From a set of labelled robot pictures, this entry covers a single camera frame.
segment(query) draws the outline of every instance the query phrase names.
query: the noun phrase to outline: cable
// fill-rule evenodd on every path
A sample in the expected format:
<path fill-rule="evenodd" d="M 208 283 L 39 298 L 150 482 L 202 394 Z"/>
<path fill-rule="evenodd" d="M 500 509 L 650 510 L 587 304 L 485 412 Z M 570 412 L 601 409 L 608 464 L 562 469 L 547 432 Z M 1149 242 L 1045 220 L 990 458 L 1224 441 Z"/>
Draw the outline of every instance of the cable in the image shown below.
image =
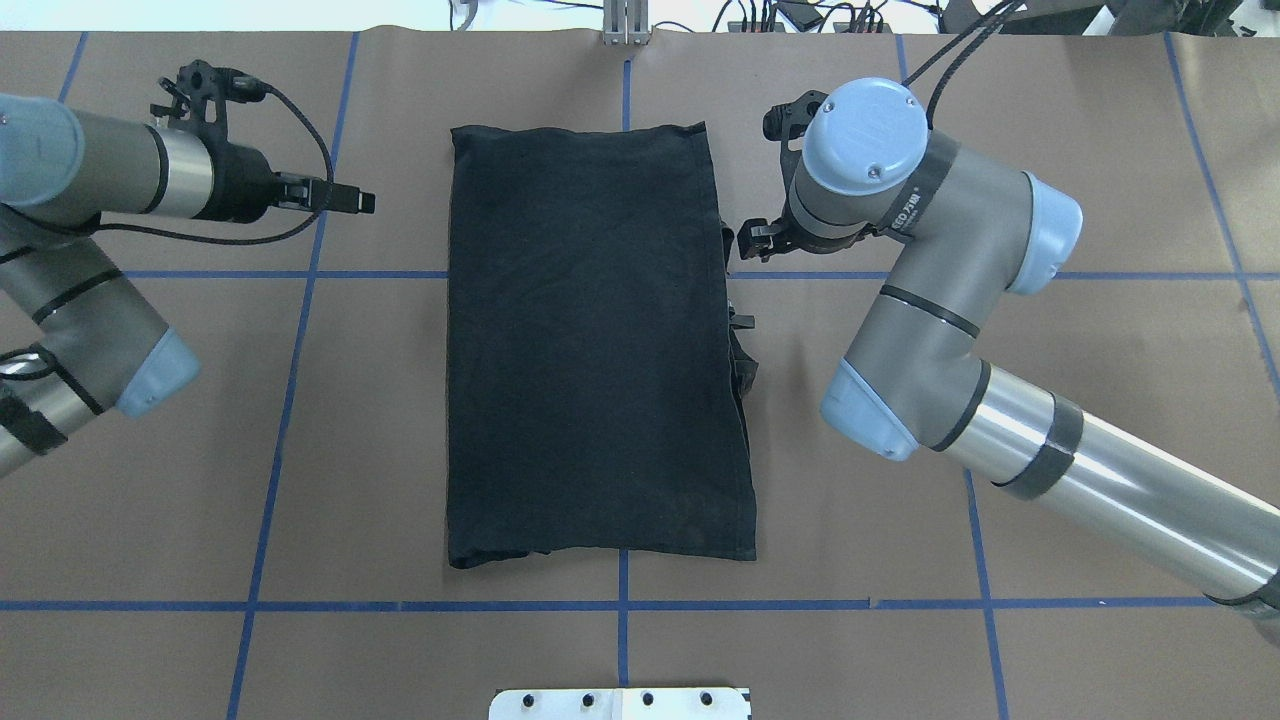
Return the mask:
<path fill-rule="evenodd" d="M 964 61 L 969 59 L 969 55 L 973 55 L 978 50 L 978 47 L 980 47 L 982 44 L 987 41 L 988 37 L 991 37 L 996 31 L 1000 29 L 1000 27 L 1005 23 L 1006 19 L 1009 19 L 1010 15 L 1018 12 L 1020 6 L 1021 6 L 1021 0 L 1015 0 L 1014 3 L 1010 3 L 1004 10 L 1001 10 L 998 15 L 995 15 L 992 20 L 982 28 L 982 32 L 978 33 L 978 37 L 973 38 L 973 42 L 966 45 L 965 49 L 961 50 L 960 54 L 956 55 L 954 60 L 951 60 L 951 64 L 947 65 L 947 69 L 942 72 L 942 77 L 938 78 L 938 83 L 933 86 L 933 95 L 929 97 L 929 106 L 924 111 L 924 119 L 925 122 L 928 122 L 929 129 L 933 129 L 933 113 L 938 108 L 938 100 L 942 99 L 943 88 L 946 88 L 947 83 L 951 82 L 951 76 L 956 74 L 956 70 L 959 70 L 960 65 L 963 65 Z"/>
<path fill-rule="evenodd" d="M 589 10 L 604 10 L 604 5 L 593 5 L 590 3 L 573 3 L 571 0 L 538 0 L 539 3 L 549 3 L 552 5 L 563 5 L 566 8 L 586 8 Z"/>
<path fill-rule="evenodd" d="M 680 29 L 682 29 L 685 32 L 698 32 L 694 28 L 691 28 L 691 27 L 689 27 L 689 26 L 686 26 L 684 23 L 677 23 L 676 20 L 662 20 L 660 23 L 654 23 L 653 28 L 658 29 L 662 26 L 675 26 L 675 27 L 678 27 Z"/>
<path fill-rule="evenodd" d="M 960 45 L 961 42 L 964 42 L 964 40 L 966 37 L 969 37 L 970 35 L 973 35 L 973 32 L 975 29 L 978 29 L 979 27 L 983 27 L 986 23 L 991 22 L 992 18 L 995 18 L 1000 13 L 1005 12 L 1006 9 L 1009 9 L 1010 5 L 1021 5 L 1021 3 L 1023 3 L 1023 0 L 1001 0 L 1000 3 L 997 3 L 992 9 L 987 10 L 986 13 L 983 13 L 969 27 L 964 28 L 964 31 L 960 32 L 960 35 L 952 37 L 950 42 L 947 42 L 946 45 L 943 45 L 942 50 L 938 50 L 937 53 L 934 53 L 933 56 L 931 56 L 919 68 L 916 68 L 915 72 L 911 73 L 911 76 L 908 77 L 906 82 L 904 82 L 902 85 L 904 86 L 910 86 L 913 82 L 916 81 L 916 78 L 919 78 L 929 68 L 932 68 L 934 63 L 937 63 L 938 60 L 941 60 L 943 55 L 946 55 L 947 53 L 950 53 L 956 45 Z"/>
<path fill-rule="evenodd" d="M 307 218 L 305 220 L 302 220 L 301 223 L 298 223 L 297 225 L 294 225 L 292 229 L 282 232 L 282 233 L 278 233 L 278 234 L 266 236 L 266 237 L 219 238 L 219 237 L 206 237 L 206 236 L 200 236 L 200 234 L 187 234 L 187 233 L 180 233 L 180 232 L 172 232 L 172 231 L 165 231 L 165 229 L 160 229 L 160 228 L 148 228 L 148 227 L 145 227 L 145 225 L 133 225 L 133 224 L 128 224 L 128 223 L 108 223 L 105 225 L 104 224 L 90 225 L 87 228 L 77 228 L 74 231 L 68 231 L 65 228 L 58 228 L 56 225 L 47 225 L 45 223 L 36 223 L 36 224 L 38 224 L 44 229 L 54 231 L 54 232 L 58 232 L 58 233 L 61 233 L 61 234 L 73 234 L 73 236 L 83 236 L 86 231 L 87 232 L 131 231 L 131 232 L 141 232 L 141 233 L 146 233 L 146 234 L 155 234 L 155 236 L 160 236 L 160 237 L 168 237 L 168 238 L 173 238 L 173 240 L 188 240 L 191 242 L 202 242 L 202 243 L 206 243 L 206 245 L 237 245 L 237 246 L 243 246 L 243 245 L 266 245 L 268 242 L 278 242 L 278 241 L 293 237 L 293 236 L 298 234 L 300 232 L 307 229 L 308 227 L 311 227 L 312 223 L 315 223 L 317 219 L 320 219 L 320 213 L 324 213 L 329 208 L 329 197 L 333 195 L 333 158 L 329 155 L 329 146 L 325 145 L 324 138 L 320 137 L 320 133 L 316 131 L 315 126 L 311 124 L 311 120 L 308 120 L 307 117 L 305 114 L 302 114 L 302 110 L 300 110 L 298 106 L 294 105 L 293 101 L 288 99 L 288 96 L 285 96 L 283 92 L 280 92 L 279 90 L 276 90 L 274 86 L 268 85 L 265 82 L 262 83 L 262 90 L 265 90 L 268 94 L 274 95 L 276 99 L 279 99 L 279 101 L 283 102 L 284 106 L 288 108 L 291 113 L 293 113 L 293 117 L 296 117 L 298 119 L 298 122 L 302 123 L 302 127 L 307 128 L 307 132 L 311 135 L 311 138 L 315 140 L 316 145 L 320 147 L 320 155 L 324 158 L 324 174 L 325 174 L 325 191 L 324 191 L 324 195 L 320 197 L 320 202 L 316 204 L 316 206 L 311 211 L 311 214 L 307 215 Z"/>
<path fill-rule="evenodd" d="M 724 17 L 724 10 L 728 10 L 728 6 L 732 5 L 732 4 L 733 4 L 733 0 L 724 0 L 724 4 L 721 5 L 721 12 L 716 13 L 716 22 L 712 23 L 712 32 L 716 32 L 716 28 L 719 27 L 721 18 Z"/>
<path fill-rule="evenodd" d="M 835 15 L 836 10 L 838 10 L 841 8 L 845 8 L 845 9 L 849 10 L 849 24 L 850 26 L 854 24 L 854 15 L 858 14 L 858 10 L 854 8 L 854 5 L 851 3 L 837 3 L 837 4 L 832 5 L 832 8 L 829 10 L 827 10 L 826 15 L 822 17 L 822 23 L 818 26 L 818 32 L 822 32 L 822 28 L 827 27 L 827 20 L 829 20 L 831 15 Z"/>

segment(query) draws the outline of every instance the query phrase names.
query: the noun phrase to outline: black band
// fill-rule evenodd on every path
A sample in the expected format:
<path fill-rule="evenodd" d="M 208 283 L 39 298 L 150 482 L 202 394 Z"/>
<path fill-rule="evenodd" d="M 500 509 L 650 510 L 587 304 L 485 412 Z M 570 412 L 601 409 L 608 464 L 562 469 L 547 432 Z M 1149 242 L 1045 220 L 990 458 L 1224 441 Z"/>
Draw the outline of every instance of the black band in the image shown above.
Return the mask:
<path fill-rule="evenodd" d="M 902 290 L 902 288 L 900 288 L 897 286 L 892 286 L 892 284 L 884 283 L 884 286 L 881 287 L 881 295 L 887 296 L 887 297 L 892 297 L 893 300 L 901 300 L 902 302 L 906 302 L 908 305 L 910 305 L 913 307 L 916 307 L 919 310 L 924 310 L 925 313 L 928 313 L 929 315 L 933 315 L 934 318 L 942 320 L 943 323 L 946 323 L 948 325 L 955 325 L 956 329 L 961 331 L 963 333 L 965 333 L 966 336 L 969 336 L 972 338 L 977 338 L 978 333 L 982 332 L 982 328 L 979 328 L 978 325 L 970 323 L 964 316 L 957 315 L 957 314 L 952 313 L 951 310 L 947 310 L 946 307 L 938 305 L 937 302 L 934 302 L 932 300 L 927 300 L 924 297 L 920 297 L 919 295 L 915 295 L 911 291 Z"/>
<path fill-rule="evenodd" d="M 76 375 L 73 375 L 70 370 L 64 368 L 61 363 L 54 365 L 54 373 L 58 374 L 58 378 L 60 380 L 63 380 L 63 384 L 69 387 L 72 392 L 76 393 L 76 397 L 81 398 L 81 402 L 83 402 L 84 407 L 88 407 L 91 413 L 93 413 L 95 415 L 101 415 L 102 413 L 106 413 L 106 409 L 102 407 L 102 404 L 100 404 L 97 400 L 93 400 L 93 396 L 88 393 L 84 386 L 82 386 L 79 380 L 76 379 Z"/>
<path fill-rule="evenodd" d="M 142 210 L 142 214 L 146 215 L 160 206 L 165 191 L 169 190 L 169 149 L 164 146 L 160 131 L 151 126 L 142 127 L 151 132 L 151 140 L 156 141 L 156 152 L 160 154 L 160 182 L 156 183 L 156 193 L 151 197 L 151 202 L 147 204 L 146 210 Z"/>
<path fill-rule="evenodd" d="M 18 258 L 22 258 L 24 255 L 31 255 L 35 251 L 36 251 L 35 247 L 27 245 L 19 247 L 18 250 L 14 250 L 13 252 L 5 252 L 4 255 L 0 255 L 0 265 L 4 265 L 5 263 L 12 263 L 13 260 L 17 260 Z"/>
<path fill-rule="evenodd" d="M 986 360 L 982 361 L 982 370 L 978 374 L 978 386 L 973 388 L 973 395 L 969 396 L 969 405 L 965 405 L 964 413 L 960 414 L 960 420 L 956 421 L 947 437 L 942 438 L 942 442 L 934 445 L 929 450 L 934 452 L 942 452 L 951 447 L 951 443 L 960 437 L 960 433 L 969 427 L 969 421 L 973 420 L 974 414 L 978 413 L 978 406 L 982 405 L 982 398 L 987 395 L 987 386 L 991 384 L 991 363 Z"/>
<path fill-rule="evenodd" d="M 1030 464 L 1007 483 L 992 483 L 1023 500 L 1034 500 L 1053 487 L 1075 461 L 1084 433 L 1084 410 L 1065 397 L 1053 396 L 1053 424 Z"/>
<path fill-rule="evenodd" d="M 33 413 L 9 388 L 0 392 L 0 425 L 4 425 L 9 434 L 36 455 L 47 455 L 67 442 L 67 436 L 55 428 L 49 418 L 41 413 Z"/>
<path fill-rule="evenodd" d="M 76 300 L 77 297 L 84 295 L 86 292 L 93 290 L 95 287 L 102 283 L 111 282 L 123 274 L 124 273 L 122 273 L 119 268 L 111 268 L 110 270 L 101 272 L 93 275 L 92 278 L 81 281 L 74 286 L 72 286 L 69 290 L 67 290 L 67 292 L 46 302 L 44 307 L 41 307 L 40 310 L 32 313 L 31 319 L 35 320 L 36 324 L 38 325 L 40 323 L 45 322 L 45 318 L 49 318 L 50 315 L 56 313 L 58 309 L 61 307 L 63 305 L 67 305 L 72 300 Z"/>
<path fill-rule="evenodd" d="M 959 152 L 959 142 L 941 132 L 929 133 L 924 158 L 908 176 L 902 188 L 897 191 L 897 197 L 893 199 L 888 210 L 884 211 L 884 217 L 877 224 L 882 234 L 901 242 L 911 240 L 911 228 L 919 222 L 929 202 L 933 202 L 933 196 L 938 193 L 942 182 L 947 179 L 947 173 L 951 172 L 951 165 L 955 164 Z"/>
<path fill-rule="evenodd" d="M 1240 605 L 1248 605 L 1251 602 L 1258 601 L 1258 602 L 1265 602 L 1271 607 L 1275 607 L 1276 610 L 1280 610 L 1280 570 L 1277 570 L 1275 575 L 1271 575 L 1271 579 L 1267 580 L 1265 585 L 1251 592 L 1244 597 L 1238 597 L 1234 600 L 1222 600 L 1220 597 L 1213 597 L 1211 594 L 1206 594 L 1204 597 L 1212 600 L 1219 605 L 1226 605 L 1229 607 L 1236 607 Z"/>

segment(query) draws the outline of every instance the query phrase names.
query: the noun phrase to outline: light blue joint cap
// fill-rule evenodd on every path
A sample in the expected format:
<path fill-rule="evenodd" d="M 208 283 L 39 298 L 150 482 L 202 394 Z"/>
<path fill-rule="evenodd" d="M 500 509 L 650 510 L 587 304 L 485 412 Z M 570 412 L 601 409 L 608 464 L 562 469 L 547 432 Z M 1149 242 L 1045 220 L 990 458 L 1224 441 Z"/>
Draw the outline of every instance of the light blue joint cap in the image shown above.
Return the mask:
<path fill-rule="evenodd" d="M 67 105 L 0 92 L 0 202 L 27 208 L 61 195 L 84 160 L 84 128 Z"/>
<path fill-rule="evenodd" d="M 827 387 L 827 396 L 822 398 L 822 416 L 828 425 L 881 457 L 901 462 L 920 446 L 911 430 L 844 357 Z"/>
<path fill-rule="evenodd" d="M 805 132 L 805 169 L 845 196 L 874 195 L 906 179 L 924 158 L 929 123 L 901 85 L 865 77 L 832 92 Z"/>
<path fill-rule="evenodd" d="M 1032 181 L 1032 232 L 1027 238 L 1027 255 L 1009 292 L 1036 295 L 1044 290 L 1059 268 L 1075 250 L 1084 227 L 1080 204 L 1065 192 L 1055 190 L 1030 173 Z"/>
<path fill-rule="evenodd" d="M 200 360 L 196 354 L 169 328 L 133 374 L 115 406 L 129 418 L 138 418 L 186 387 L 198 374 Z"/>

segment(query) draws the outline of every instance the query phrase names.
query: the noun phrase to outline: folded black shirt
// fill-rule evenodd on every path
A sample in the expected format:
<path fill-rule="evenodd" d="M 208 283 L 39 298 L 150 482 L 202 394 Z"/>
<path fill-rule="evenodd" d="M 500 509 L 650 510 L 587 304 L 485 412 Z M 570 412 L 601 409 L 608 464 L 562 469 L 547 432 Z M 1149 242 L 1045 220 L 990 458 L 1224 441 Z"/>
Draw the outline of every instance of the folded black shirt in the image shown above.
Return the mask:
<path fill-rule="evenodd" d="M 453 131 L 449 564 L 755 559 L 707 131 Z"/>

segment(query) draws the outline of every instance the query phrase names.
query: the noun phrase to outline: blue tape line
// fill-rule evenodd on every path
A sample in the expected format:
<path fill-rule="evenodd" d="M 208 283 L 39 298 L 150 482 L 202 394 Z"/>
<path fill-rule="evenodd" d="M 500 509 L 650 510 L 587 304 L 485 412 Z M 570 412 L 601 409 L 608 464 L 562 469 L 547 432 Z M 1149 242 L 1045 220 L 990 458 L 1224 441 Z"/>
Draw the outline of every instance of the blue tape line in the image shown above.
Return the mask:
<path fill-rule="evenodd" d="M 321 279 L 337 281 L 378 281 L 378 279 L 448 279 L 448 270 L 320 270 L 316 273 Z"/>
<path fill-rule="evenodd" d="M 1064 272 L 1059 281 L 1234 281 L 1234 273 Z"/>
<path fill-rule="evenodd" d="M 737 270 L 730 273 L 731 281 L 883 281 L 888 273 L 881 272 L 836 272 L 836 270 Z"/>
<path fill-rule="evenodd" d="M 351 33 L 351 47 L 347 51 L 347 73 L 342 82 L 342 97 L 338 101 L 338 122 L 334 124 L 333 158 L 334 168 L 338 167 L 339 152 L 342 151 L 342 131 L 346 127 L 347 102 L 351 99 L 351 79 L 356 69 L 356 51 L 360 47 L 360 33 Z M 284 441 L 289 432 L 289 419 L 293 414 L 293 398 L 298 388 L 298 365 L 302 360 L 302 346 L 307 334 L 307 325 L 311 320 L 311 300 L 315 296 L 316 277 L 320 269 L 320 251 L 324 249 L 324 232 L 328 213 L 323 213 L 316 222 L 315 241 L 311 243 L 311 261 L 307 265 L 307 284 L 302 291 L 302 310 L 298 313 L 298 332 L 293 340 L 293 356 L 289 360 L 289 378 L 284 388 L 284 407 L 280 410 L 280 425 L 275 436 L 275 452 L 271 457 L 271 478 L 266 486 L 266 502 L 262 506 L 262 524 L 257 534 L 257 550 L 253 553 L 253 571 L 248 585 L 248 607 L 244 609 L 244 625 L 241 630 L 239 650 L 236 655 L 236 673 L 232 676 L 230 697 L 227 702 L 227 720 L 236 720 L 239 714 L 241 691 L 244 684 L 244 670 L 248 666 L 250 644 L 253 641 L 253 619 L 259 593 L 262 588 L 262 566 L 266 564 L 266 546 L 271 537 L 271 520 L 275 514 L 275 498 L 280 487 L 280 470 L 284 465 Z"/>
<path fill-rule="evenodd" d="M 1183 119 L 1187 122 L 1187 132 L 1192 138 L 1192 150 L 1196 151 L 1196 161 L 1199 163 L 1201 174 L 1204 176 L 1204 186 L 1208 188 L 1210 201 L 1213 204 L 1213 215 L 1217 217 L 1217 227 L 1222 231 L 1222 240 L 1226 242 L 1226 252 L 1231 256 L 1231 268 L 1235 269 L 1236 282 L 1240 284 L 1240 293 L 1244 296 L 1244 305 L 1249 310 L 1249 323 L 1253 325 L 1253 334 L 1262 348 L 1262 360 L 1271 378 L 1271 389 L 1275 392 L 1276 402 L 1280 402 L 1280 373 L 1276 372 L 1276 361 L 1271 354 L 1271 343 L 1267 333 L 1262 328 L 1258 318 L 1258 306 L 1253 301 L 1253 291 L 1245 279 L 1244 265 L 1240 263 L 1240 252 L 1235 246 L 1235 237 L 1231 227 L 1226 222 L 1226 211 L 1222 209 L 1222 199 L 1217 193 L 1217 184 L 1213 182 L 1213 173 L 1208 169 L 1208 160 L 1204 159 L 1204 149 L 1201 146 L 1199 132 L 1196 129 L 1196 119 L 1192 118 L 1192 106 L 1187 101 L 1187 88 L 1183 86 L 1183 70 L 1178 64 L 1178 51 L 1174 49 L 1174 36 L 1165 32 L 1165 51 L 1169 55 L 1169 68 L 1174 73 L 1174 86 L 1178 88 L 1178 102 L 1183 106 Z"/>
<path fill-rule="evenodd" d="M 72 67 L 67 68 L 67 77 L 63 79 L 63 88 L 58 91 L 59 102 L 67 102 L 67 95 L 72 91 L 72 81 L 76 79 L 76 70 L 79 69 L 79 60 L 84 56 L 86 44 L 88 44 L 88 33 L 82 32 L 79 42 L 76 44 L 76 53 L 72 54 Z"/>
<path fill-rule="evenodd" d="M 630 605 L 631 605 L 631 553 L 626 550 L 618 551 L 618 687 L 626 688 L 631 684 L 631 652 L 628 646 L 630 635 Z"/>
<path fill-rule="evenodd" d="M 259 612 L 616 612 L 612 600 L 270 601 Z"/>
<path fill-rule="evenodd" d="M 236 601 L 0 600 L 0 612 L 243 612 Z"/>
<path fill-rule="evenodd" d="M 260 600 L 262 612 L 425 614 L 425 612 L 617 612 L 614 600 L 515 601 L 291 601 Z M 241 601 L 174 600 L 0 600 L 0 612 L 246 612 Z M 1217 607 L 1207 597 L 1012 597 L 923 600 L 631 600 L 628 612 L 849 612 L 937 610 L 1152 610 L 1161 607 Z"/>
<path fill-rule="evenodd" d="M 241 625 L 241 642 L 236 650 L 236 674 L 232 675 L 232 693 L 227 701 L 227 720 L 236 720 L 239 715 L 239 696 L 244 687 L 244 669 L 248 667 L 248 646 L 253 639 L 253 620 L 257 614 L 252 605 L 244 610 L 244 621 Z"/>
<path fill-rule="evenodd" d="M 996 633 L 996 612 L 991 607 L 991 577 L 987 574 L 987 552 L 982 544 L 982 520 L 978 516 L 978 493 L 973 488 L 973 473 L 964 471 L 965 492 L 969 496 L 969 532 L 973 536 L 973 555 L 978 566 L 978 592 L 982 593 L 983 624 L 987 626 L 987 652 L 991 655 L 991 678 L 996 685 L 996 710 L 1000 720 L 1009 720 L 1009 698 L 1005 694 L 1005 666 L 1000 660 L 1000 635 Z"/>
<path fill-rule="evenodd" d="M 974 600 L 881 600 L 872 610 L 982 610 L 987 601 Z"/>
<path fill-rule="evenodd" d="M 756 612 L 870 610 L 870 600 L 632 600 L 635 612 Z"/>
<path fill-rule="evenodd" d="M 911 77 L 911 70 L 906 69 L 906 42 L 901 35 L 895 35 L 893 40 L 897 45 L 897 82 L 906 82 Z"/>
<path fill-rule="evenodd" d="M 306 270 L 124 270 L 129 279 L 306 279 Z"/>
<path fill-rule="evenodd" d="M 302 281 L 310 270 L 125 270 L 132 279 L 202 279 L 202 281 Z M 448 270 L 316 270 L 319 279 L 385 281 L 385 279 L 448 279 Z"/>
<path fill-rule="evenodd" d="M 992 598 L 992 610 L 1132 610 L 1156 607 L 1219 607 L 1212 600 L 1199 597 L 1046 597 Z"/>
<path fill-rule="evenodd" d="M 306 279 L 308 270 L 125 270 L 133 279 Z M 449 278 L 448 270 L 317 270 L 316 278 L 338 281 L 434 279 Z M 883 281 L 882 270 L 737 270 L 730 279 L 741 281 Z M 1234 281 L 1235 273 L 1170 272 L 1062 272 L 1060 281 Z M 1280 273 L 1244 273 L 1254 282 L 1280 281 Z"/>

